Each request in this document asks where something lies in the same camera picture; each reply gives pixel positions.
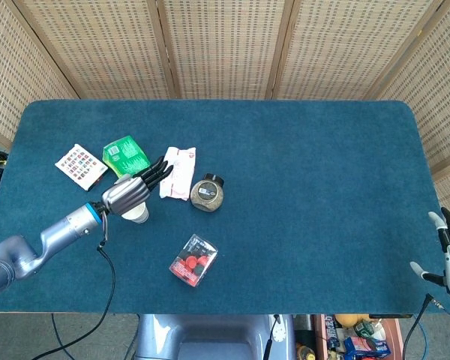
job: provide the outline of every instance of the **gray floor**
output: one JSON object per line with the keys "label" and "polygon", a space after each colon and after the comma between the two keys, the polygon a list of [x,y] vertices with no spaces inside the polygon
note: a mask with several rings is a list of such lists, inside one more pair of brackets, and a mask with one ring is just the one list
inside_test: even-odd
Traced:
{"label": "gray floor", "polygon": [[[56,315],[56,322],[63,341],[71,341],[91,329],[99,318],[98,314],[60,313]],[[422,323],[428,334],[428,359],[450,360],[450,316],[425,315]],[[400,321],[403,336],[411,324],[411,319]],[[77,360],[122,360],[136,328],[136,315],[110,314],[96,333],[69,351]],[[57,346],[49,314],[0,313],[0,359],[32,359]],[[422,333],[417,328],[409,342],[407,360],[420,360],[424,348]],[[68,357],[60,352],[46,359],[66,360]]]}

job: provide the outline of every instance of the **bottle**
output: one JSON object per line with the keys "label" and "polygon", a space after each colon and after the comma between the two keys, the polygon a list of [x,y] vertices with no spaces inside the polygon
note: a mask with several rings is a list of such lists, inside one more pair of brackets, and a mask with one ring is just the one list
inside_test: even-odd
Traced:
{"label": "bottle", "polygon": [[205,174],[190,192],[193,206],[204,212],[214,212],[224,201],[224,180],[214,174]]}
{"label": "bottle", "polygon": [[297,360],[315,360],[315,352],[308,346],[297,346]]}

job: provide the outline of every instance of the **black lid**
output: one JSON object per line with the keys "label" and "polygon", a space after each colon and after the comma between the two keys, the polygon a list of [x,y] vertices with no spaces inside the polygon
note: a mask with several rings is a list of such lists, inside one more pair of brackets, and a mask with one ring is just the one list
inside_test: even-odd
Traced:
{"label": "black lid", "polygon": [[214,174],[205,174],[203,180],[211,180],[213,182],[216,182],[217,184],[220,185],[221,188],[224,186],[225,182],[220,176]]}

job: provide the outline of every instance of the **blue ring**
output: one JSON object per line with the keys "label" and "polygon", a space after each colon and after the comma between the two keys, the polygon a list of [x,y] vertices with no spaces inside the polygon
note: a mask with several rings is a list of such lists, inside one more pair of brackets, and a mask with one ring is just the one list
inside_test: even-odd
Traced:
{"label": "blue ring", "polygon": [[102,219],[100,219],[100,216],[98,216],[97,212],[95,211],[95,209],[93,208],[93,206],[91,206],[88,202],[85,204],[85,206],[87,207],[87,209],[91,212],[91,214],[93,215],[94,219],[99,223],[102,224]]}

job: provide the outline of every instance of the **metal stand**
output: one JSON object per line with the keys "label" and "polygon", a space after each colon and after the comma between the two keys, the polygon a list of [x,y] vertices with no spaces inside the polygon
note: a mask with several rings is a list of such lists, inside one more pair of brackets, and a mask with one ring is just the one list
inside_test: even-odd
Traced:
{"label": "metal stand", "polygon": [[[282,315],[270,360],[295,360],[293,318]],[[269,315],[154,315],[139,321],[135,360],[177,360],[184,341],[243,343],[250,346],[253,360],[262,360],[270,336]]]}

